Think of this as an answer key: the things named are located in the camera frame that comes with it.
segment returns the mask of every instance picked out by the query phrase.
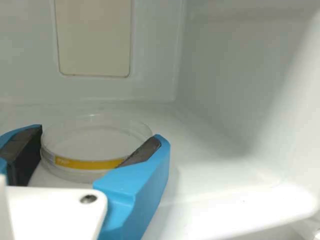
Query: metal screw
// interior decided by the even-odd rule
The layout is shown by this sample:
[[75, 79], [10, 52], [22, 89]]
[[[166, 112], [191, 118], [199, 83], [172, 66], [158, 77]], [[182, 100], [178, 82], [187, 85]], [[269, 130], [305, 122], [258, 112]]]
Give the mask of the metal screw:
[[85, 195], [80, 199], [80, 202], [82, 204], [91, 204], [96, 200], [97, 200], [97, 197], [95, 195]]

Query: rectangular panel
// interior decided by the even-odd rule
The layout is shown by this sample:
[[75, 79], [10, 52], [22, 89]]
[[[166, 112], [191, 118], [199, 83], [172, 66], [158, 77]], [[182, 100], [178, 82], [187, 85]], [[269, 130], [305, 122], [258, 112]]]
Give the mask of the rectangular panel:
[[55, 0], [55, 17], [61, 73], [129, 74], [131, 0]]

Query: petri dish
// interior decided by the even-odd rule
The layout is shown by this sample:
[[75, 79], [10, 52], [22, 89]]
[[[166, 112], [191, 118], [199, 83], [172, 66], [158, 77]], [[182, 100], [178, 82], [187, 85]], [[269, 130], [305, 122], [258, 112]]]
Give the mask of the petri dish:
[[152, 136], [144, 123], [120, 115], [88, 114], [48, 127], [41, 136], [41, 163], [54, 175], [92, 183]]

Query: yellow tape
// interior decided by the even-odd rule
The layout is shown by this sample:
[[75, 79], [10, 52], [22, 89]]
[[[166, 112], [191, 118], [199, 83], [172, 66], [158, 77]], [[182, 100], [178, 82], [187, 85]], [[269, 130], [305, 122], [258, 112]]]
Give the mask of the yellow tape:
[[116, 158], [104, 161], [81, 161], [76, 159], [65, 158], [61, 156], [55, 156], [54, 162], [58, 166], [71, 168], [71, 169], [81, 169], [81, 170], [104, 170], [104, 169], [114, 169], [120, 163], [122, 163], [124, 158]]

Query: blue holder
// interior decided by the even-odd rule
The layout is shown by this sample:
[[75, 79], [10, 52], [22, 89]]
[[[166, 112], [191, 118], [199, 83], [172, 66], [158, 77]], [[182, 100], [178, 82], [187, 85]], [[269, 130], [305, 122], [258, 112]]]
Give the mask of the blue holder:
[[[37, 128], [30, 125], [0, 136], [0, 149], [20, 131]], [[154, 135], [161, 146], [145, 162], [115, 168], [93, 183], [93, 188], [108, 198], [107, 216], [99, 240], [139, 240], [146, 231], [166, 187], [169, 176], [170, 143]], [[7, 163], [0, 158], [0, 173]]]

